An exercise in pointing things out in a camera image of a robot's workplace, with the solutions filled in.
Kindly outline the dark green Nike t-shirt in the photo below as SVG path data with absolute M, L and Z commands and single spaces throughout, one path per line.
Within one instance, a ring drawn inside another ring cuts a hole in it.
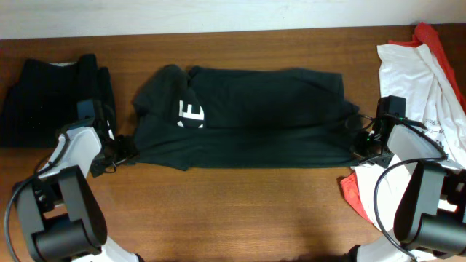
M 198 168 L 348 167 L 362 123 L 340 74 L 169 65 L 133 106 L 138 162 Z

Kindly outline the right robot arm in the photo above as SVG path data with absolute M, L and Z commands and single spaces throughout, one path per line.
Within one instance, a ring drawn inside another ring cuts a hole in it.
M 465 169 L 451 161 L 426 130 L 420 122 L 385 115 L 376 119 L 371 132 L 358 133 L 355 153 L 363 163 L 383 169 L 373 193 L 374 215 L 383 235 L 354 247 L 349 253 L 353 261 L 465 256 Z M 389 229 L 380 216 L 380 186 L 402 167 L 410 177 Z

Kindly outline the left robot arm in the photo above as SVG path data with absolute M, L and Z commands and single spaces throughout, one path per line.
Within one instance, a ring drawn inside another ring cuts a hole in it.
M 106 219 L 87 182 L 101 149 L 92 126 L 65 127 L 45 162 L 15 186 L 7 210 L 16 210 L 34 261 L 142 260 L 108 235 Z

